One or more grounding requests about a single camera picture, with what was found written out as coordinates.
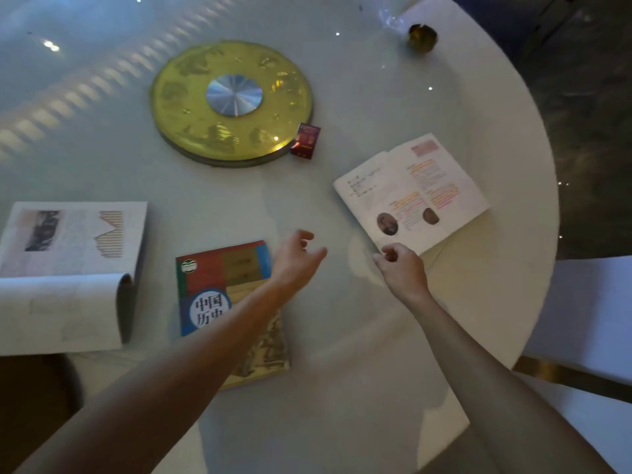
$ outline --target white tabletop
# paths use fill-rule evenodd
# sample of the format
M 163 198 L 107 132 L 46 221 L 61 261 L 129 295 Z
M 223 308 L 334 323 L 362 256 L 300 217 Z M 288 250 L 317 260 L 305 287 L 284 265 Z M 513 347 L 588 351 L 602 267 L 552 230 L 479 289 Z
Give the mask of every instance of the white tabletop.
M 531 333 L 558 226 L 533 100 L 452 1 L 426 0 L 407 14 L 403 26 L 438 32 L 426 57 L 380 25 L 378 6 L 0 2 L 0 223 L 18 200 L 150 202 L 131 342 L 73 357 L 88 397 L 178 336 L 176 256 L 257 239 L 274 249 L 296 227 L 329 248 L 283 310 L 291 371 L 220 393 L 159 471 L 407 473 L 466 427 L 421 329 L 383 285 L 372 243 L 332 189 L 362 161 L 425 133 L 492 205 L 425 255 L 432 291 L 507 366 Z M 157 134 L 148 102 L 155 73 L 170 55 L 218 39 L 269 45 L 301 67 L 322 128 L 312 161 L 212 168 Z

